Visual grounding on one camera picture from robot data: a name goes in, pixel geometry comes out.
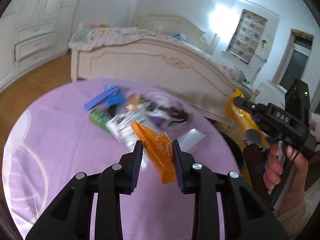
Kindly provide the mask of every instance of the yellow plastic package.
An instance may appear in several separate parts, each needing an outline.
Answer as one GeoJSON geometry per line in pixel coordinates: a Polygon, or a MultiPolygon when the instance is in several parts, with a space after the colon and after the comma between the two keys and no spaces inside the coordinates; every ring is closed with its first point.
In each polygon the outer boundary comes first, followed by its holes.
{"type": "Polygon", "coordinates": [[[269,147],[270,145],[268,140],[260,131],[257,124],[252,120],[251,115],[233,104],[233,99],[235,97],[244,98],[244,95],[239,89],[236,89],[229,102],[227,103],[227,107],[225,108],[224,113],[233,121],[238,122],[241,125],[242,129],[245,130],[245,136],[249,140],[252,140],[261,146],[269,147]]]}
{"type": "Polygon", "coordinates": [[[173,165],[172,143],[167,134],[158,135],[136,122],[133,122],[131,127],[142,142],[150,161],[155,165],[162,184],[175,181],[177,178],[173,165]]]}

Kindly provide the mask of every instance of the drawer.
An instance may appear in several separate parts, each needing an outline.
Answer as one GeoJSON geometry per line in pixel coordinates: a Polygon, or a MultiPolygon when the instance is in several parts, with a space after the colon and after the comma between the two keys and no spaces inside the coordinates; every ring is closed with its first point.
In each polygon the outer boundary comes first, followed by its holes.
{"type": "Polygon", "coordinates": [[[18,29],[17,43],[27,39],[54,32],[55,22],[38,23],[18,29]]]}
{"type": "Polygon", "coordinates": [[[27,57],[37,51],[46,49],[54,45],[53,34],[48,34],[41,36],[39,38],[32,39],[30,41],[25,41],[23,43],[16,45],[16,59],[22,59],[27,57]]]}
{"type": "Polygon", "coordinates": [[[18,61],[19,72],[23,72],[28,68],[45,61],[46,59],[51,58],[52,56],[52,49],[45,49],[39,52],[36,52],[24,59],[18,61]]]}

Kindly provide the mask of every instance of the beige sleeve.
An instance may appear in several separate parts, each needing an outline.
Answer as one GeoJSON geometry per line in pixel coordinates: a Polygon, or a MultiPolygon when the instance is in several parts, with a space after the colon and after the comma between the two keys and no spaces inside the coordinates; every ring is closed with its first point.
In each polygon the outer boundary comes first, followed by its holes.
{"type": "Polygon", "coordinates": [[[310,201],[306,200],[305,197],[298,206],[287,211],[281,216],[278,216],[278,211],[276,210],[273,212],[273,214],[284,227],[285,231],[289,235],[289,238],[294,239],[299,233],[301,233],[312,216],[310,201]]]}

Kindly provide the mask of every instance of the carved floral ornament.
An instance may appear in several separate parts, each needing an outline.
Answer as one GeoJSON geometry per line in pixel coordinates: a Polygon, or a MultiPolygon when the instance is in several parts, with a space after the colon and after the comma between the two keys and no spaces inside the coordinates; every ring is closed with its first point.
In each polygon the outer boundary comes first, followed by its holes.
{"type": "Polygon", "coordinates": [[[167,57],[166,54],[156,54],[156,57],[161,58],[162,60],[165,60],[165,62],[172,66],[179,69],[194,69],[192,65],[187,65],[183,60],[176,58],[176,57],[167,57]]]}

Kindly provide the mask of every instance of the green wrapper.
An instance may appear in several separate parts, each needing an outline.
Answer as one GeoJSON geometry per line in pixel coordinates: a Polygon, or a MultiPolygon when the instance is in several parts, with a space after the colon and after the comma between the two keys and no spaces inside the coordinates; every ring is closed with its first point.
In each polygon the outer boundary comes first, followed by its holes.
{"type": "Polygon", "coordinates": [[[100,126],[103,130],[110,133],[110,129],[108,128],[108,125],[106,124],[106,122],[112,119],[111,116],[109,116],[108,114],[104,113],[101,110],[95,109],[90,113],[89,119],[91,120],[91,122],[94,122],[95,124],[100,126]]]}

